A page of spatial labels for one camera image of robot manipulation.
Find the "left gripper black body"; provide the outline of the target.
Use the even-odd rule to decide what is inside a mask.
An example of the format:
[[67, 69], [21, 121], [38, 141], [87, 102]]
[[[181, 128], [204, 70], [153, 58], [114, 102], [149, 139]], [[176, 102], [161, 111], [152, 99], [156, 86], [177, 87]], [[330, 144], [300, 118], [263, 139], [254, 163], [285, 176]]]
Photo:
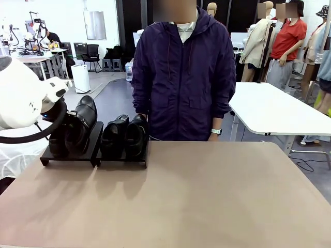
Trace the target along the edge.
[[66, 124], [67, 104], [65, 100], [58, 100], [53, 107], [47, 112], [42, 113], [42, 119], [51, 123], [57, 123], [56, 129], [65, 129], [69, 124]]

